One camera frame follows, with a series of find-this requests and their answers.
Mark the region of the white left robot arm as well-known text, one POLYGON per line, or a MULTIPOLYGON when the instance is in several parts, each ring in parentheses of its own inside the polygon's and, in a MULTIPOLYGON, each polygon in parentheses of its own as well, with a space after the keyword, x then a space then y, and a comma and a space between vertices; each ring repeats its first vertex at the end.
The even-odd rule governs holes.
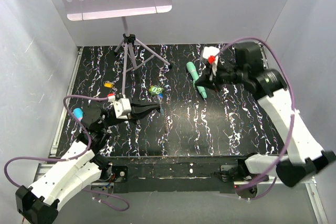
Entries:
POLYGON ((157 102, 133 102, 118 95, 112 95, 109 102, 109 109, 97 104, 75 109, 74 116, 83 124, 83 132, 61 161, 29 187, 17 189, 17 210, 29 223, 53 223, 65 203, 85 187, 97 180, 114 182, 120 172, 127 173, 126 167, 113 167, 99 153, 110 138, 109 127, 126 121, 136 124, 161 106, 157 102))

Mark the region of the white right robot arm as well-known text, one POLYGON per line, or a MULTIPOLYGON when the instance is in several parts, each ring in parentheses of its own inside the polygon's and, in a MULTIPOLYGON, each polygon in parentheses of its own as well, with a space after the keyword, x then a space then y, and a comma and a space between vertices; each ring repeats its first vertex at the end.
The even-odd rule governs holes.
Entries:
POLYGON ((204 47, 201 60, 205 64, 196 86, 218 91, 224 84, 242 84, 265 110, 284 142, 278 156, 248 154, 237 166, 221 173, 224 180, 242 179, 250 186, 266 176, 279 178, 286 186, 313 176, 335 162, 335 153, 326 151, 314 139, 295 109, 292 94, 276 69, 267 69, 260 44, 241 42, 233 46, 234 63, 223 66, 220 49, 204 47))

